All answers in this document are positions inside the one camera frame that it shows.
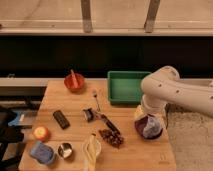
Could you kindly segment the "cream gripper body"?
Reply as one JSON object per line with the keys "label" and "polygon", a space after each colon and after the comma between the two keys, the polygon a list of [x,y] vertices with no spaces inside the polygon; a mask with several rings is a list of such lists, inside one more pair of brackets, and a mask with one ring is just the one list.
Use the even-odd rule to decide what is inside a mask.
{"label": "cream gripper body", "polygon": [[135,128],[138,132],[160,132],[162,126],[158,118],[147,114],[141,105],[138,105],[134,113]]}

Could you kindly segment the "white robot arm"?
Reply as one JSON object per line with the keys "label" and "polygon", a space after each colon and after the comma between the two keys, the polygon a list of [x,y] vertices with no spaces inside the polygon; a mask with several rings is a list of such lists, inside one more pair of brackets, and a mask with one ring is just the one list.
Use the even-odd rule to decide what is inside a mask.
{"label": "white robot arm", "polygon": [[213,87],[183,83],[172,66],[147,75],[141,81],[141,90],[143,95],[134,114],[135,121],[161,113],[167,103],[213,117]]}

